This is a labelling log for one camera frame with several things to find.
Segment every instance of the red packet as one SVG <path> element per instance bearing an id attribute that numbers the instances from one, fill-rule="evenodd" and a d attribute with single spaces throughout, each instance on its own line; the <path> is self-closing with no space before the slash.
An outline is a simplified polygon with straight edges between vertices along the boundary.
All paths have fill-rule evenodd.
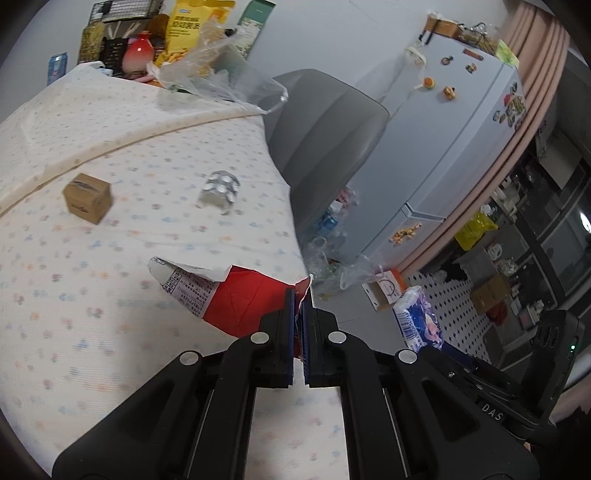
<path id="1" fill-rule="evenodd" d="M 310 286 L 309 278 L 292 286 L 247 268 L 232 266 L 220 272 L 158 257 L 150 259 L 148 269 L 195 316 L 236 337 L 256 332 L 264 314 L 281 310 L 286 288 L 295 288 L 299 304 Z"/>

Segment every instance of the tissue package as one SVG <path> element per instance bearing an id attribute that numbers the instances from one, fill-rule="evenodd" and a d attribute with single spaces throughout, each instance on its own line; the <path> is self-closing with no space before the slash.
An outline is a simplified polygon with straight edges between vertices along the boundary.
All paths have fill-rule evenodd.
<path id="1" fill-rule="evenodd" d="M 426 345 L 441 349 L 443 337 L 439 322 L 422 287 L 407 288 L 392 311 L 409 349 L 418 352 Z"/>

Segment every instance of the glass cabinet door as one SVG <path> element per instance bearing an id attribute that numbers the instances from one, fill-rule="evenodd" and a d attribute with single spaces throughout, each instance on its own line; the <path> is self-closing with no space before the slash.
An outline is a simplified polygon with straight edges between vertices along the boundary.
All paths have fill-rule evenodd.
<path id="1" fill-rule="evenodd" d="M 591 184 L 542 243 L 568 295 L 591 269 Z"/>
<path id="2" fill-rule="evenodd" d="M 511 277 L 512 283 L 519 283 L 519 301 L 523 306 L 533 305 L 536 301 L 544 302 L 546 309 L 557 306 L 556 297 L 550 288 L 548 279 L 540 268 L 534 255 L 530 255 Z"/>
<path id="3" fill-rule="evenodd" d="M 564 189 L 556 193 L 546 178 L 536 175 L 533 188 L 519 204 L 518 209 L 537 238 L 564 209 L 585 176 L 583 167 L 578 166 Z"/>

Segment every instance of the yellow package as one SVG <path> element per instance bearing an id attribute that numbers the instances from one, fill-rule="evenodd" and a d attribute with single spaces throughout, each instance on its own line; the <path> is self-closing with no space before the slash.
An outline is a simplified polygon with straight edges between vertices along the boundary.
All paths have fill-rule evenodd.
<path id="1" fill-rule="evenodd" d="M 223 24 L 234 5 L 233 0 L 177 0 L 166 27 L 166 49 L 156 65 L 182 58 L 197 45 L 203 24 L 212 18 Z"/>
<path id="2" fill-rule="evenodd" d="M 454 238 L 460 244 L 460 247 L 467 252 L 476 245 L 476 242 L 482 238 L 485 232 L 497 230 L 498 228 L 495 222 L 489 219 L 484 213 L 478 211 L 468 220 L 466 225 L 460 228 L 460 231 L 454 235 Z"/>

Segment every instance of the snack bag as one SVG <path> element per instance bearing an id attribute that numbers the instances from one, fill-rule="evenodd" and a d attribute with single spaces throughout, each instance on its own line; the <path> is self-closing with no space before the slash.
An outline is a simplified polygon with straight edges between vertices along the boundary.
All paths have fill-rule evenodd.
<path id="1" fill-rule="evenodd" d="M 156 65 L 172 63 L 197 45 L 201 27 L 210 19 L 223 24 L 233 0 L 177 0 L 166 27 L 166 48 L 156 59 Z"/>
<path id="2" fill-rule="evenodd" d="M 443 337 L 439 321 L 421 286 L 407 288 L 392 311 L 408 348 L 414 352 L 425 345 L 441 349 Z"/>
<path id="3" fill-rule="evenodd" d="M 484 213 L 478 211 L 468 220 L 468 223 L 460 228 L 460 231 L 454 235 L 457 243 L 464 251 L 470 250 L 477 241 L 482 238 L 489 230 L 497 230 L 499 227 L 495 222 L 489 219 Z"/>

